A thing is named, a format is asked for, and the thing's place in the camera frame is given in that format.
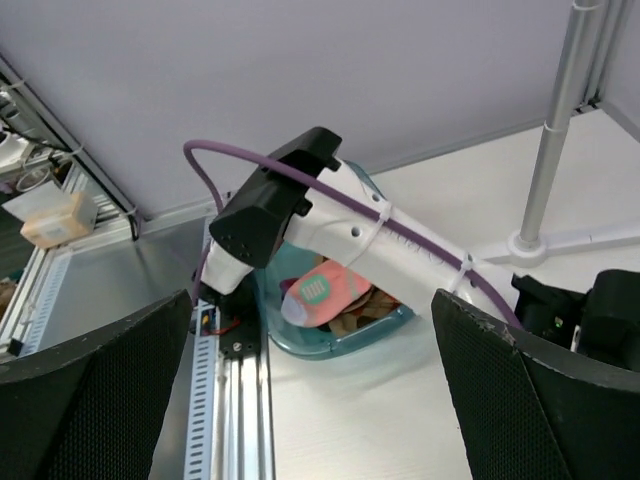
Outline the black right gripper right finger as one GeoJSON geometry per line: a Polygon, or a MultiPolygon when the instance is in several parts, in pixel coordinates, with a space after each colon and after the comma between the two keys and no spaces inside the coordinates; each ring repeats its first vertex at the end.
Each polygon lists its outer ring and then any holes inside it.
{"type": "Polygon", "coordinates": [[[436,340],[475,479],[636,479],[639,375],[439,289],[436,340]]]}

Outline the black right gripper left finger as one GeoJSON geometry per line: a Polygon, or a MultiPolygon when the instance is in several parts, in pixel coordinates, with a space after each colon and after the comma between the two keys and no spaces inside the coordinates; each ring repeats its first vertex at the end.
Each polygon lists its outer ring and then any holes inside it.
{"type": "Polygon", "coordinates": [[[2,364],[2,478],[147,478],[191,312],[179,291],[2,364]]]}

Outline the pink patterned sock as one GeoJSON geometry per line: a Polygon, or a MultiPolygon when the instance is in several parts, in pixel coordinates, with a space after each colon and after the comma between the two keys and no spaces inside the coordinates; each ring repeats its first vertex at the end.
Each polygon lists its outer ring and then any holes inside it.
{"type": "Polygon", "coordinates": [[[280,311],[294,326],[318,327],[360,300],[371,287],[364,277],[336,261],[326,260],[292,284],[280,311]]]}

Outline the beige argyle sock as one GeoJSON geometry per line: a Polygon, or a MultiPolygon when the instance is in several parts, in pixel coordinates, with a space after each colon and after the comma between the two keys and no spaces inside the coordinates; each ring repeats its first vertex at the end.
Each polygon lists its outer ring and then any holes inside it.
{"type": "Polygon", "coordinates": [[[316,327],[317,330],[345,337],[386,316],[400,307],[400,302],[373,284],[360,297],[347,305],[335,318],[316,327]]]}

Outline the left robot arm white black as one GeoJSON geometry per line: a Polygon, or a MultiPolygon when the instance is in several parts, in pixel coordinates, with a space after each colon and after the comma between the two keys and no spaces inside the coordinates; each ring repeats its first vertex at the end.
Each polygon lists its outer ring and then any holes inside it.
{"type": "Polygon", "coordinates": [[[576,296],[481,260],[446,241],[366,185],[340,160],[340,138],[316,127],[263,156],[210,140],[183,152],[221,153],[254,164],[228,202],[218,203],[198,269],[218,295],[235,292],[283,244],[319,254],[371,282],[415,313],[443,289],[508,324],[588,357],[639,367],[639,276],[613,269],[576,296]]]}

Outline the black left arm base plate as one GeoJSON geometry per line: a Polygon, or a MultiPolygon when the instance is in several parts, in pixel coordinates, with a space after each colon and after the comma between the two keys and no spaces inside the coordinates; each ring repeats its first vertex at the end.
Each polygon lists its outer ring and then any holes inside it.
{"type": "Polygon", "coordinates": [[[224,301],[221,306],[199,302],[191,330],[197,336],[216,340],[225,360],[258,356],[262,347],[262,324],[254,300],[224,301]]]}

